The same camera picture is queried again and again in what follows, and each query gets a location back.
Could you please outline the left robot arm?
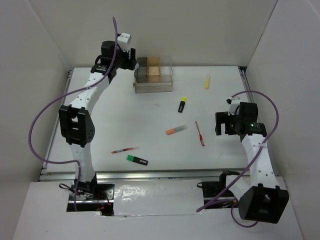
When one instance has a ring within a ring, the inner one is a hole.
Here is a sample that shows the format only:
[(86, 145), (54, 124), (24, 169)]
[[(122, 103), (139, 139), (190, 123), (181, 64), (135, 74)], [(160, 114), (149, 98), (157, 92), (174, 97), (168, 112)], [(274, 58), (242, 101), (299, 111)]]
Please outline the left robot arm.
[(130, 47), (128, 39), (104, 41), (101, 54), (90, 70), (84, 89), (70, 104), (59, 108), (61, 135), (76, 160), (74, 184), (88, 200), (94, 199), (99, 193), (91, 156), (91, 141), (95, 136), (91, 113), (103, 91), (116, 76), (117, 70), (133, 71), (136, 64), (136, 50)]

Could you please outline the green black highlighter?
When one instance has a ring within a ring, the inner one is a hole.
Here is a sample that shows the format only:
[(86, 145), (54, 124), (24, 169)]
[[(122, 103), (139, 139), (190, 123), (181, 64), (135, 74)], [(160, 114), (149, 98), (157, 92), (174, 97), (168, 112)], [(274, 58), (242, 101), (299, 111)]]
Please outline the green black highlighter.
[(139, 158), (139, 157), (136, 157), (136, 156), (133, 156), (133, 155), (128, 155), (126, 159), (128, 161), (130, 161), (130, 162), (137, 163), (137, 164), (140, 164), (140, 165), (144, 165), (144, 166), (148, 165), (148, 161), (147, 160)]

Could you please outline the orange grey highlighter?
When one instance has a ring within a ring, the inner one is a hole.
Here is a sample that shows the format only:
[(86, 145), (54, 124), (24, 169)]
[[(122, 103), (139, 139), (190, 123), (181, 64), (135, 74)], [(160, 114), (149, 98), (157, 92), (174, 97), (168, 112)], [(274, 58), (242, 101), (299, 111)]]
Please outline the orange grey highlighter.
[(169, 136), (169, 135), (184, 131), (187, 128), (188, 128), (187, 125), (184, 124), (184, 125), (180, 125), (180, 126), (171, 128), (171, 129), (167, 130), (165, 133), (166, 133), (167, 136)]

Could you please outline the white cover panel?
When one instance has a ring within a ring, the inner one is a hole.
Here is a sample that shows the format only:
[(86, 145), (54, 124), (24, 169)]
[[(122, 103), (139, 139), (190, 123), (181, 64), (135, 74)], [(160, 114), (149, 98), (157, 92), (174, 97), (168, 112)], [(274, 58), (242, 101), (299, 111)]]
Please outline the white cover panel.
[(115, 216), (194, 215), (204, 204), (199, 180), (117, 181), (114, 186)]

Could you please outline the clear plastic organizer tray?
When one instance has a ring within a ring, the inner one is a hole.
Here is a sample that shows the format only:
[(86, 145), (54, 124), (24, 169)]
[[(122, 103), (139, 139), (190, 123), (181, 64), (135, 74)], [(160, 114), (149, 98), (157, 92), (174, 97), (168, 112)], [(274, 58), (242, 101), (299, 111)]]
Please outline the clear plastic organizer tray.
[(133, 87), (136, 94), (146, 93), (167, 93), (173, 91), (173, 69), (172, 59), (169, 56), (160, 57), (160, 82), (136, 83), (135, 78)]

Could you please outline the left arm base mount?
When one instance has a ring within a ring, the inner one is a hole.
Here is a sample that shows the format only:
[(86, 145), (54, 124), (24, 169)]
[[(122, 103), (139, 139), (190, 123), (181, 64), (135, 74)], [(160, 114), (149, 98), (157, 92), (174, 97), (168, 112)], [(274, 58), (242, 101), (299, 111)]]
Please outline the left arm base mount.
[(60, 183), (59, 188), (69, 191), (67, 212), (99, 212), (107, 217), (114, 215), (115, 184), (98, 184), (95, 193), (78, 190), (76, 200), (74, 184), (68, 186)]

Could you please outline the dark grey compartment box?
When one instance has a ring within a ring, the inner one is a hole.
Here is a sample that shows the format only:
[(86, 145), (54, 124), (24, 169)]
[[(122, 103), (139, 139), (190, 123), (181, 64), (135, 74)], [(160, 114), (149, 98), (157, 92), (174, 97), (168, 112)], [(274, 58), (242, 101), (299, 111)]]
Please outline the dark grey compartment box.
[(147, 57), (139, 57), (137, 58), (137, 65), (134, 71), (135, 82), (138, 84), (147, 83), (148, 76), (147, 76)]

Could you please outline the red gel pen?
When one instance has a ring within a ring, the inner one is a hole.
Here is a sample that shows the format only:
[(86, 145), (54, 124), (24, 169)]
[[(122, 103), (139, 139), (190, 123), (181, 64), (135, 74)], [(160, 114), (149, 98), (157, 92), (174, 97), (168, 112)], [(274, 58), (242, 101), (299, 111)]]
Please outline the red gel pen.
[(205, 147), (204, 139), (203, 139), (203, 136), (202, 136), (202, 134), (200, 132), (200, 128), (199, 128), (199, 125), (198, 125), (197, 121), (195, 121), (195, 126), (196, 126), (197, 131), (198, 131), (198, 135), (199, 135), (199, 140), (200, 140), (201, 146)]

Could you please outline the aluminium frame rail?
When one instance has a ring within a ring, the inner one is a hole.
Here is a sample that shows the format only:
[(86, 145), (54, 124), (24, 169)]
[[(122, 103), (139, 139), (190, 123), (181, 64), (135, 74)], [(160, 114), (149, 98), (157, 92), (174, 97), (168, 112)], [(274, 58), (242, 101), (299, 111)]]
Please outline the aluminium frame rail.
[[(209, 89), (204, 88), (207, 75)], [(173, 90), (167, 93), (135, 93), (133, 81), (133, 72), (118, 70), (91, 114), (91, 156), (99, 180), (214, 177), (247, 166), (239, 137), (215, 133), (215, 114), (227, 111), (227, 98), (246, 88), (236, 66), (176, 66)], [(187, 100), (179, 113), (182, 97)], [(182, 125), (187, 129), (166, 135)], [(112, 154), (136, 146), (139, 149)], [(148, 165), (128, 161), (128, 155)]]

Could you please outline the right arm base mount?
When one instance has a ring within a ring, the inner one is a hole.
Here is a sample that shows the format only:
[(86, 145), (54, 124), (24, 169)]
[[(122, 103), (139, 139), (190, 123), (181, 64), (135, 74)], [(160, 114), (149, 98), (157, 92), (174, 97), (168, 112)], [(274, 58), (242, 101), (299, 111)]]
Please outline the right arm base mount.
[[(202, 189), (204, 204), (208, 203), (216, 195), (218, 195), (226, 187), (226, 177), (227, 176), (238, 176), (240, 173), (236, 171), (224, 170), (218, 181), (202, 181), (199, 182), (196, 186)], [(231, 208), (234, 204), (235, 196), (230, 190), (227, 190), (222, 196), (217, 199), (216, 204), (210, 205), (205, 209), (226, 209)]]

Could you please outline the tan compartment box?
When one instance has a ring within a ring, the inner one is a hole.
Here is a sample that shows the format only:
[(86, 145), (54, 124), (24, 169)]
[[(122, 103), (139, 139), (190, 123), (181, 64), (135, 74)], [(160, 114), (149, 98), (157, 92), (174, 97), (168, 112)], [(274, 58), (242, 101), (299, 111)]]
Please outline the tan compartment box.
[(160, 82), (160, 57), (153, 56), (147, 58), (147, 80), (149, 83)]

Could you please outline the yellow black highlighter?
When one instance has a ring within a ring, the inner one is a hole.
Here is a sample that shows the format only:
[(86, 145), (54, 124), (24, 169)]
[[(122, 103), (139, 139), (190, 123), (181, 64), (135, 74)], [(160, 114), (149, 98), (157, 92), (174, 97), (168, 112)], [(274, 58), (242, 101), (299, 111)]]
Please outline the yellow black highlighter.
[(182, 113), (186, 104), (187, 98), (185, 96), (182, 97), (180, 103), (179, 103), (179, 107), (178, 107), (178, 112)]

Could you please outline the clear red pen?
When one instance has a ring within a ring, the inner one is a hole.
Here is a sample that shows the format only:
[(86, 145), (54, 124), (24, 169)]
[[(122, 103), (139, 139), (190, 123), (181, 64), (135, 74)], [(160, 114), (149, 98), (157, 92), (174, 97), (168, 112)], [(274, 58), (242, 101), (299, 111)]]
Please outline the clear red pen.
[(111, 153), (112, 154), (117, 154), (117, 153), (121, 153), (121, 152), (126, 152), (126, 151), (132, 151), (132, 150), (136, 150), (139, 149), (139, 146), (133, 146), (133, 147), (127, 147), (127, 148), (123, 148), (123, 149), (118, 149), (118, 150), (114, 150)]

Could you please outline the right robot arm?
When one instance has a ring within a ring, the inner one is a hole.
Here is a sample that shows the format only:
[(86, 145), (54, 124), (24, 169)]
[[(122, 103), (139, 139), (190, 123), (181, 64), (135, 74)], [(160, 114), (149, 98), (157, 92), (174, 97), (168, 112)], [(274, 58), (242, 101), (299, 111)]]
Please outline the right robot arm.
[(289, 201), (275, 176), (267, 144), (267, 131), (259, 123), (258, 106), (239, 97), (227, 99), (229, 110), (215, 114), (215, 133), (238, 135), (247, 155), (250, 182), (236, 172), (223, 171), (218, 190), (223, 196), (234, 195), (242, 220), (276, 224)]

